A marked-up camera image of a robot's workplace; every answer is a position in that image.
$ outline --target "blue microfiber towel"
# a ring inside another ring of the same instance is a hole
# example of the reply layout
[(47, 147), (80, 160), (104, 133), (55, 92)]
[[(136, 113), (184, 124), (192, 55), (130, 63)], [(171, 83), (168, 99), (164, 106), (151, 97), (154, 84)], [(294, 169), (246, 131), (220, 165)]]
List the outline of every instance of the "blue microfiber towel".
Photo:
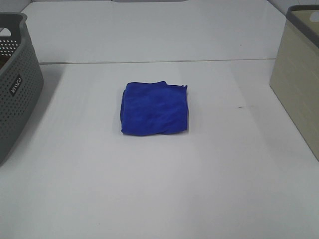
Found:
[(132, 82), (121, 105), (122, 132), (138, 136), (187, 130), (187, 86)]

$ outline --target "storage bin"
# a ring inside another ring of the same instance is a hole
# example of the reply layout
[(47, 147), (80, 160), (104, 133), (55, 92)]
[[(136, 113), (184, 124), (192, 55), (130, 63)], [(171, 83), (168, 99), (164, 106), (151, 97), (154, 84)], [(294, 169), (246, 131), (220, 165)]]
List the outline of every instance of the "storage bin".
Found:
[(270, 86), (319, 160), (319, 5), (287, 12)]
[(0, 69), (0, 163), (12, 148), (38, 100), (43, 76), (29, 36), (26, 15), (0, 13), (0, 56), (8, 58)]

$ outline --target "white table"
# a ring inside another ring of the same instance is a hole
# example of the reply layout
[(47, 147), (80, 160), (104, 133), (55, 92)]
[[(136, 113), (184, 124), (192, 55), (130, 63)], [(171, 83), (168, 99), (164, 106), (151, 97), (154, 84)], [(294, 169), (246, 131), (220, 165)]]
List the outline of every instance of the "white table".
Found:
[(275, 58), (285, 17), (266, 0), (34, 2), (40, 62)]
[[(0, 167), (2, 239), (318, 239), (319, 163), (269, 87), (274, 60), (41, 66)], [(189, 130), (120, 132), (127, 82), (188, 85)]]

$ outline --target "gray plastic basket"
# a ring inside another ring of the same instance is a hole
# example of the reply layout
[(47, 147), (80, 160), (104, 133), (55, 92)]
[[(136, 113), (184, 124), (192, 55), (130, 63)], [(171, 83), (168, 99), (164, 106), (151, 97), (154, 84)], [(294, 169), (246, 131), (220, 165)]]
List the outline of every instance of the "gray plastic basket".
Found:
[(0, 69), (0, 163), (19, 137), (39, 98), (43, 76), (26, 27), (27, 16), (0, 13), (0, 55), (9, 57)]

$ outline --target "printed logo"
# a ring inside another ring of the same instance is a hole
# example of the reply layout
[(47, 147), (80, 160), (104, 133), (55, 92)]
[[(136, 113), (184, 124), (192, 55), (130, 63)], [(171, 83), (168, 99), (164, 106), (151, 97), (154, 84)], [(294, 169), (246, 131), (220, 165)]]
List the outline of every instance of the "printed logo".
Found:
[(9, 89), (9, 92), (12, 96), (15, 96), (21, 84), (22, 84), (22, 78), (21, 78), (21, 75), (18, 75)]

